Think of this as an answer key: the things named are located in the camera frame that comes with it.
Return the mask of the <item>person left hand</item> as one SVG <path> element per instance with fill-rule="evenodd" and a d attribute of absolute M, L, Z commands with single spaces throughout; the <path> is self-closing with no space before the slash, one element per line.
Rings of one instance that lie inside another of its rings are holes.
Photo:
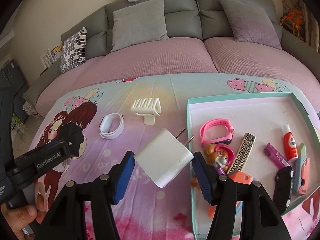
<path fill-rule="evenodd" d="M 1 205 L 2 215 L 17 239 L 34 239 L 34 234 L 25 235 L 22 229 L 35 220 L 41 224 L 47 214 L 48 203 L 43 182 L 37 181 L 35 183 L 35 192 L 38 193 L 35 198 L 37 208 L 33 205 L 27 205 L 9 210 L 6 204 Z"/>

